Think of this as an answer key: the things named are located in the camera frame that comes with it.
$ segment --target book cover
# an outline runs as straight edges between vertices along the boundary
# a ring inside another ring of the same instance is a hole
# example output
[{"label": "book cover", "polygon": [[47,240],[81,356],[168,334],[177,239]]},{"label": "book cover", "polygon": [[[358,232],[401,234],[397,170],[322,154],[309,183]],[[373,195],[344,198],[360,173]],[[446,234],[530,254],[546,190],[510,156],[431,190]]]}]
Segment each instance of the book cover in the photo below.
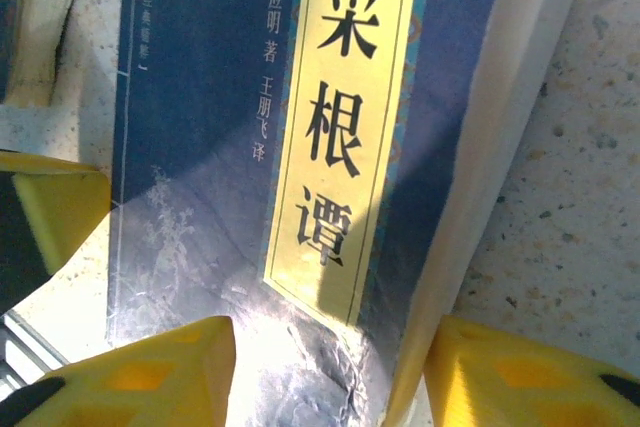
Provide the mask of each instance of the book cover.
[{"label": "book cover", "polygon": [[230,315],[229,425],[376,425],[494,0],[123,0],[109,339]]}]

